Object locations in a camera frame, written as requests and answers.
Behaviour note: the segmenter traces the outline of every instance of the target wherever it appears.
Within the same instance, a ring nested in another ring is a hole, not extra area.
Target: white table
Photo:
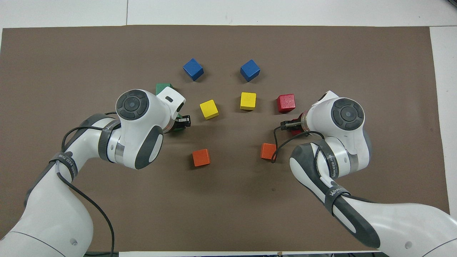
[[[449,208],[457,219],[457,139],[453,136],[457,126],[457,8],[446,0],[0,0],[0,28],[137,24],[430,27]],[[130,252],[120,256],[258,254],[277,252]]]

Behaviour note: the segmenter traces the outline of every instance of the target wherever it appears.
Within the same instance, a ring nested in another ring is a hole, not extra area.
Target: circular button panel
[[[117,113],[126,120],[141,118],[148,108],[149,100],[146,93],[137,89],[123,93],[116,103]]]
[[[358,103],[348,98],[341,98],[333,103],[332,120],[338,128],[354,130],[363,123],[363,110]]]

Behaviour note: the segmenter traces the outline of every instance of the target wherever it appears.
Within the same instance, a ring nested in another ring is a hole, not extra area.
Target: cube
[[[254,110],[256,93],[241,92],[241,110]]]
[[[298,130],[298,129],[295,129],[295,130],[291,130],[290,133],[292,134],[292,136],[295,136],[295,135],[298,135],[300,133],[302,133],[303,131],[301,130]]]
[[[157,84],[155,84],[155,95],[158,95],[166,87],[173,88],[173,86],[170,83],[157,83]]]
[[[195,167],[211,163],[211,160],[209,159],[208,149],[202,149],[202,150],[194,151],[194,152],[192,152],[192,157],[194,159],[194,166]]]
[[[295,96],[293,94],[280,95],[276,99],[279,112],[290,112],[295,109]]]
[[[260,68],[251,59],[247,63],[245,63],[243,66],[241,66],[240,72],[241,72],[241,75],[243,75],[244,79],[246,79],[246,81],[249,82],[253,78],[257,77],[257,75],[259,75]]]
[[[276,151],[275,144],[263,143],[260,149],[260,158],[271,160]]]
[[[202,110],[203,116],[205,117],[206,120],[209,120],[211,118],[214,118],[219,115],[219,111],[216,107],[216,103],[214,102],[213,99],[201,103],[200,104],[200,109]]]
[[[203,74],[203,67],[194,58],[188,61],[182,68],[193,81],[196,81]]]

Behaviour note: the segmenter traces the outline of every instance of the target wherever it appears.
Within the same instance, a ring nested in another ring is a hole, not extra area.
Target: red block
[[[276,99],[279,112],[290,112],[295,109],[295,96],[293,94],[280,95]]]
[[[271,160],[276,151],[276,145],[263,143],[260,149],[260,158]]]
[[[303,131],[301,131],[301,130],[291,130],[290,132],[292,133],[292,136],[295,136],[295,135],[298,135],[298,134],[302,133]]]
[[[208,149],[192,152],[192,157],[194,158],[195,167],[211,163],[211,160],[209,159]]]

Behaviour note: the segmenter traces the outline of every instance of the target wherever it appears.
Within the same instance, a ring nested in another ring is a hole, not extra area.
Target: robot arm
[[[93,224],[84,205],[60,181],[71,182],[90,158],[133,169],[157,157],[163,133],[189,126],[190,118],[175,122],[185,99],[171,88],[158,96],[143,90],[122,94],[116,104],[120,120],[95,114],[55,155],[27,193],[19,222],[0,241],[0,256],[81,257],[92,241]]]
[[[413,203],[373,203],[352,197],[333,180],[369,162],[371,146],[357,102],[329,91],[299,119],[298,129],[327,137],[297,146],[289,160],[291,170],[355,238],[391,257],[457,252],[457,222],[441,210]]]

